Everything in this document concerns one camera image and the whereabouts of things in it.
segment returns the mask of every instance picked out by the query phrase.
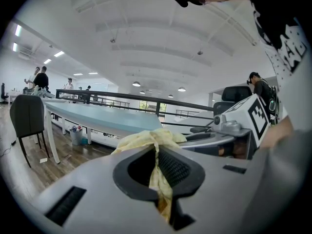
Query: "black railing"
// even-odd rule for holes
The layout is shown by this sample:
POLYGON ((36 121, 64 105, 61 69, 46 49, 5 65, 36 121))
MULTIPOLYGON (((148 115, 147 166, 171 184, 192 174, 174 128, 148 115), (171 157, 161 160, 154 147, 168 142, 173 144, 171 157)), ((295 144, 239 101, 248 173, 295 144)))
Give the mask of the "black railing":
MULTIPOLYGON (((69 97, 63 97, 62 99, 66 100, 71 100, 71 101, 76 101, 76 102, 81 102, 84 104, 94 104, 94 105, 99 105, 99 106, 111 106, 114 108, 120 108, 120 109, 129 109, 129 110, 136 110, 136 111, 144 111, 147 113, 154 113, 158 117, 163 116, 163 115, 174 115, 174 116, 179 116, 179 117, 192 117, 192 118, 200 118, 200 119, 210 119, 213 120, 213 118, 209 117, 198 117, 195 116, 196 111, 189 111, 193 112, 194 115, 191 115, 190 113, 186 114, 177 114, 177 112, 174 113, 167 113, 167 112, 160 112, 160 104, 169 104, 169 105, 174 105, 174 106, 181 106, 181 107, 189 107, 189 108, 194 108, 194 109, 200 109, 200 110, 205 110, 205 111, 214 111, 212 107, 207 107, 207 106, 202 106, 202 105, 196 105, 192 103, 186 103, 182 101, 177 101, 177 100, 170 100, 170 99, 162 99, 162 98, 155 98, 155 97, 148 97, 148 96, 139 96, 139 95, 130 95, 130 94, 120 94, 120 93, 111 93, 111 92, 102 92, 102 91, 88 91, 88 90, 64 90, 64 89, 57 89, 56 93, 56 98, 60 98, 60 93, 66 93, 66 94, 71 94, 74 96, 77 96, 77 98, 69 98, 69 97), (140 108, 132 108, 130 107, 130 103, 128 102, 120 102, 120 105, 115 105, 114 101, 117 100, 112 100, 112 99, 107 99, 107 98, 102 98, 98 96, 107 96, 107 97, 115 97, 115 98, 124 98, 124 99, 133 99, 133 100, 138 100, 138 101, 150 101, 150 102, 156 102, 156 110, 147 110, 147 109, 140 109, 140 108), (99 102, 98 100, 91 100, 91 98, 96 98, 96 99, 101 99, 102 102, 99 102), (103 100, 110 100, 113 101, 113 105, 109 103, 103 103, 103 100)), ((168 124, 168 125, 177 125, 177 126, 189 126, 189 127, 198 127, 198 125, 185 125, 185 124, 179 124, 179 123, 168 123, 168 122, 162 122, 162 124, 168 124)))
POLYGON ((196 114, 198 114, 199 112, 197 111, 187 111, 187 110, 176 110, 175 113, 177 114, 178 117, 180 118, 188 118, 188 117, 191 117, 191 116, 194 116, 196 114))

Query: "cloth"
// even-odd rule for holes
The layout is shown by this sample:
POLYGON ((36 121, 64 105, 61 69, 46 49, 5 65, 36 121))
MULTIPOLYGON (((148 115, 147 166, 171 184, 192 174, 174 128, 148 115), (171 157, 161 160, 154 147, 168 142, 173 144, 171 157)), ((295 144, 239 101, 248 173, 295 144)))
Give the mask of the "cloth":
POLYGON ((133 148, 154 145, 156 150, 156 162, 150 178, 149 188, 158 193, 158 210, 169 223, 172 205, 172 188, 158 166, 159 145, 167 147, 179 147, 177 143, 186 142, 184 135, 172 133, 163 128, 154 131, 143 131, 138 134, 123 138, 112 154, 120 153, 133 148))
MULTIPOLYGON (((35 75, 31 75, 31 76, 28 78, 28 80, 31 81, 31 82, 34 82, 35 78, 36 78, 35 75)), ((34 84, 31 83, 31 82, 28 83, 28 89, 32 89, 32 88, 34 87, 34 84)))
POLYGON ((276 74, 278 97, 287 109, 294 129, 310 129, 312 118, 302 117, 309 115, 312 104, 312 20, 306 13, 310 0, 250 1, 260 44, 276 74))
POLYGON ((254 90, 253 90, 253 93, 257 94, 260 97, 260 101, 263 104, 263 107, 268 116, 268 119, 271 118, 271 115, 269 112, 270 90, 271 89, 265 80, 259 80, 254 85, 254 90))
POLYGON ((49 86, 49 78, 45 73, 39 73, 34 80, 34 84, 39 88, 45 88, 49 86))
MULTIPOLYGON (((73 84, 65 84, 64 86, 63 86, 63 89, 66 89, 66 90, 73 90, 74 89, 74 86, 73 86, 73 84)), ((73 97, 73 95, 71 95, 71 94, 64 94, 63 95, 64 97, 68 97, 68 98, 71 98, 71 97, 73 97)))

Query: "light blue table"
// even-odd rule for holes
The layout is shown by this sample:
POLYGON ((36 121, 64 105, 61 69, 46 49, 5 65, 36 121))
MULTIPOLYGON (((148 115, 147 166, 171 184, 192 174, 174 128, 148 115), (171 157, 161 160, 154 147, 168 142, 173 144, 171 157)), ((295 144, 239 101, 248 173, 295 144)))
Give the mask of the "light blue table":
POLYGON ((155 114, 108 108, 91 104, 46 102, 45 105, 47 109, 47 131, 49 142, 56 163, 59 163, 59 156, 55 148, 52 133, 51 113, 87 127, 89 144, 91 144, 91 129, 125 137, 131 134, 140 133, 144 130, 151 131, 157 128, 162 128, 162 125, 155 114))

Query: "trash bin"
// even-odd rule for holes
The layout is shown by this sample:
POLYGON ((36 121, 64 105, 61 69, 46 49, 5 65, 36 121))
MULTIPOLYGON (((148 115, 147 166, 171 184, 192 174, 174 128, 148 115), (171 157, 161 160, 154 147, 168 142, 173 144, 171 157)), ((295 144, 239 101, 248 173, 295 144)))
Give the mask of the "trash bin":
POLYGON ((74 132, 72 129, 70 129, 69 132, 70 132, 70 137, 72 138, 73 145, 75 146, 81 145, 83 131, 74 132))

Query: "white table leg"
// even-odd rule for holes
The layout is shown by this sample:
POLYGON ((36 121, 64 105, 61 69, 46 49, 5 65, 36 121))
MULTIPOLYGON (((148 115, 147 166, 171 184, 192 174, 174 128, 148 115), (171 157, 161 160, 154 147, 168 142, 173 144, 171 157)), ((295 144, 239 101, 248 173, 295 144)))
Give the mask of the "white table leg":
POLYGON ((38 144, 38 138, 37 138, 37 135, 33 135, 33 138, 34 138, 34 142, 35 142, 35 144, 38 144))
POLYGON ((65 118, 62 118, 62 130, 63 130, 63 134, 66 134, 66 129, 65 129, 65 118))
POLYGON ((53 138, 53 132, 52 132, 52 121, 51 121, 51 112, 47 110, 47 131, 48 131, 48 137, 50 142, 51 151, 53 153, 54 160, 57 164, 60 163, 59 156, 57 153, 57 149, 55 147, 54 138, 53 138))
POLYGON ((91 145, 91 128, 87 128, 88 144, 91 145))

